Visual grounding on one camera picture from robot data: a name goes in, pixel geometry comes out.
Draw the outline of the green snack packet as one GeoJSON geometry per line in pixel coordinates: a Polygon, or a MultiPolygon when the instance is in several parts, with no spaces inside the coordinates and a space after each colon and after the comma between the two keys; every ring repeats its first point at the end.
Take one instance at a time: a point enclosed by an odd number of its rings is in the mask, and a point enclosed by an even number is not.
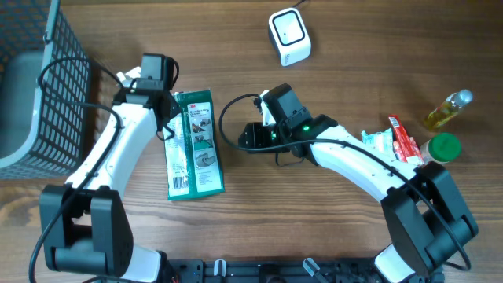
{"type": "Polygon", "coordinates": [[[210,90],[176,93],[181,112],[163,131],[170,201],[225,191],[210,90]]]}

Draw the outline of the yellow Vim liquid bottle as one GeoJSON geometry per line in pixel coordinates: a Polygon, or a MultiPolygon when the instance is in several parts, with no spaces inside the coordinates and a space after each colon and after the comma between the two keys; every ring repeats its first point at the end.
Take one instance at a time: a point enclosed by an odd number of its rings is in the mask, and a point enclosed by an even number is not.
{"type": "Polygon", "coordinates": [[[425,117],[424,125],[428,130],[438,130],[460,114],[472,100],[473,93],[470,90],[463,89],[451,94],[438,108],[425,117]]]}

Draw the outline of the mint green sachet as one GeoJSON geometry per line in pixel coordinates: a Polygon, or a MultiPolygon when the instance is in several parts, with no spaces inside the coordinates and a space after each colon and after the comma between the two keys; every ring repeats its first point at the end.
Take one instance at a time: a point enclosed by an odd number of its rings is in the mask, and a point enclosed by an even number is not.
{"type": "Polygon", "coordinates": [[[382,132],[368,134],[365,131],[361,132],[362,142],[373,149],[383,153],[391,158],[396,158],[393,147],[393,132],[388,128],[382,132]]]}

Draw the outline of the green lid jar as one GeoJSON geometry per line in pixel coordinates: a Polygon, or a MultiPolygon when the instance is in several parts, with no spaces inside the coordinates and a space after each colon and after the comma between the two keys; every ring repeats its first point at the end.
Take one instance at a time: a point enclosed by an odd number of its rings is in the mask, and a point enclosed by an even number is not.
{"type": "Polygon", "coordinates": [[[450,133],[437,134],[420,147],[425,163],[432,161],[439,164],[449,163],[459,157],[461,150],[461,142],[450,133]]]}

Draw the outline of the red Nescafe stick sachet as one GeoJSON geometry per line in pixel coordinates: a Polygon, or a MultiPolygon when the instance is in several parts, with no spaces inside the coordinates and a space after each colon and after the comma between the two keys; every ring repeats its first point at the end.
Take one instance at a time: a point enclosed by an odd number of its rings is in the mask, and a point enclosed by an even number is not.
{"type": "Polygon", "coordinates": [[[396,115],[389,115],[388,119],[390,120],[390,123],[392,125],[392,131],[395,136],[395,141],[399,141],[402,143],[402,145],[404,145],[406,139],[409,138],[406,129],[396,115]]]}

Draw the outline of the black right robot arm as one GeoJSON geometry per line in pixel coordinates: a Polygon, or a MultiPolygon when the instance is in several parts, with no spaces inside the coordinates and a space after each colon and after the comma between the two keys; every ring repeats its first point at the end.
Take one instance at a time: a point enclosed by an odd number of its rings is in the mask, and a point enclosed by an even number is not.
{"type": "Polygon", "coordinates": [[[283,83],[253,95],[262,121],[249,123],[238,138],[248,153],[291,153],[335,171],[382,207],[391,243],[373,260],[386,281],[432,277],[479,232],[460,190],[443,165],[417,166],[372,149],[334,119],[313,117],[283,83]]]}

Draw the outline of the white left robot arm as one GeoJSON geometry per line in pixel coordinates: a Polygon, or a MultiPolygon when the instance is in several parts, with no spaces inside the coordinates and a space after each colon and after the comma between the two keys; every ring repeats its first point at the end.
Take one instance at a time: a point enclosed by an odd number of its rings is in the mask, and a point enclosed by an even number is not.
{"type": "Polygon", "coordinates": [[[134,243],[123,206],[127,183],[144,148],[153,137],[161,141],[168,124],[181,111],[171,91],[178,80],[178,62],[145,53],[139,77],[120,83],[108,123],[90,154],[61,186],[47,185],[39,198],[42,233],[28,266],[36,280],[40,254],[56,272],[89,274],[95,281],[177,282],[165,252],[134,243]]]}

